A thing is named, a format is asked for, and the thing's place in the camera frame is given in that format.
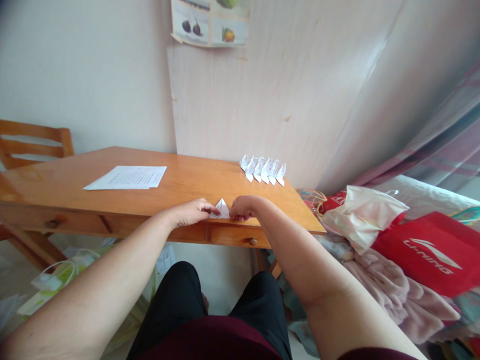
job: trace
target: pink curtain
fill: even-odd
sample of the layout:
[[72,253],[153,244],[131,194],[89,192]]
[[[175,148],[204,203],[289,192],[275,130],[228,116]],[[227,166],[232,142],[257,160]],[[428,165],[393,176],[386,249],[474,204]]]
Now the pink curtain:
[[352,185],[371,187],[404,174],[456,191],[479,172],[480,61],[405,149]]

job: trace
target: red bag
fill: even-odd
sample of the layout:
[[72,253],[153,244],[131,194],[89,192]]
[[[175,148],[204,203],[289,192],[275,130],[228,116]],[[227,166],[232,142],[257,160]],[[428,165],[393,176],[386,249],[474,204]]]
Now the red bag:
[[372,248],[440,295],[480,285],[480,232],[440,212],[383,232]]
[[340,205],[344,204],[346,197],[347,189],[339,191],[333,196],[327,196],[326,201],[320,206],[318,212],[320,214],[325,214],[328,210],[338,208]]

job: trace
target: maroon shirt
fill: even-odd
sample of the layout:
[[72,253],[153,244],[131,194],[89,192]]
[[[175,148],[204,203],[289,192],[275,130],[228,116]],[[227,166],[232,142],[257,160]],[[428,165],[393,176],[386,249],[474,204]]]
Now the maroon shirt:
[[[230,316],[204,316],[173,331],[139,360],[153,359],[281,359],[256,329]],[[395,350],[365,347],[347,352],[341,360],[414,360]]]

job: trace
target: drawer knob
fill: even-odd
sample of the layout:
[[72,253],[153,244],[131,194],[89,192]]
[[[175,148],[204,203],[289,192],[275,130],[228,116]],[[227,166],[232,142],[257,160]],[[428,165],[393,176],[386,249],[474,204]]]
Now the drawer knob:
[[49,228],[49,229],[56,229],[59,227],[59,225],[61,223],[64,223],[65,220],[64,219],[61,219],[61,218],[54,218],[53,220],[50,220],[50,221],[45,221],[44,225],[45,227]]

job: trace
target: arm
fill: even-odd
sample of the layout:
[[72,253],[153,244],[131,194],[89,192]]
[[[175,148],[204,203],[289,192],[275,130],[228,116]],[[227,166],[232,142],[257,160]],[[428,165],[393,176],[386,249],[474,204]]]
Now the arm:
[[138,300],[168,235],[220,211],[193,200],[151,217],[42,306],[2,345],[6,359],[100,359]]
[[305,308],[322,360],[363,347],[424,355],[368,291],[302,226],[271,201],[240,196],[230,217],[256,217],[288,282]]

